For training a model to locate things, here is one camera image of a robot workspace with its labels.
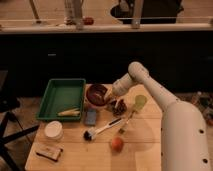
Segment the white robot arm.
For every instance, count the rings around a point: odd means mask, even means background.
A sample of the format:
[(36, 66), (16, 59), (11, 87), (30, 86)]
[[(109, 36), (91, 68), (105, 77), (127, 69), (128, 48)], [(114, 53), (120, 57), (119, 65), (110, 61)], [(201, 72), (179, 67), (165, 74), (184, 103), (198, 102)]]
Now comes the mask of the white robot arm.
[(161, 171), (211, 171), (202, 113), (154, 80), (140, 62), (129, 64), (128, 72), (112, 84), (105, 99), (123, 96), (137, 84), (146, 88), (162, 111)]

